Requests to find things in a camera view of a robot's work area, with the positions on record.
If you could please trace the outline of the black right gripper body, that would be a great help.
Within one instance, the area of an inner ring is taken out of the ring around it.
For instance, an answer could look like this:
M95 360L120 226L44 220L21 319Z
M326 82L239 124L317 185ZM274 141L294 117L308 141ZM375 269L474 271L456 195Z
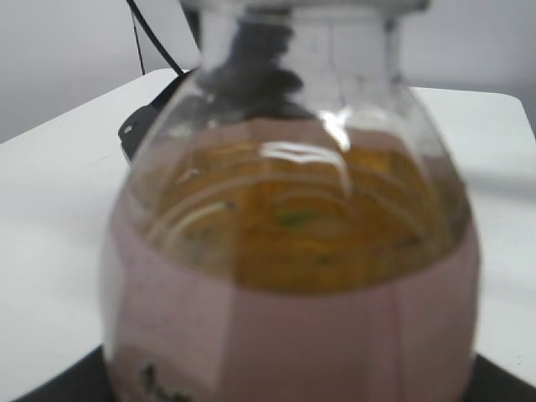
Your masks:
M123 122L118 131L118 137L121 141L122 153L127 162L131 162L136 156L137 150L143 143L155 120L171 102L171 99L181 85L195 71L196 69L184 71L178 75L150 103L135 110Z

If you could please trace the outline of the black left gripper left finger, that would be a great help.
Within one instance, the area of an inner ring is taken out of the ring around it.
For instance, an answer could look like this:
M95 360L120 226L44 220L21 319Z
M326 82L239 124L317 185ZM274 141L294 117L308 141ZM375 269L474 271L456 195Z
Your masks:
M66 353L1 348L2 401L112 401L100 345Z

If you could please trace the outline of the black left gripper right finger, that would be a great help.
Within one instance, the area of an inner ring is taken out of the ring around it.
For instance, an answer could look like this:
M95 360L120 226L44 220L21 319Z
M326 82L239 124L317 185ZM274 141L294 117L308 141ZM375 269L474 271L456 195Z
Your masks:
M535 387L478 354L468 387L470 402L535 402Z

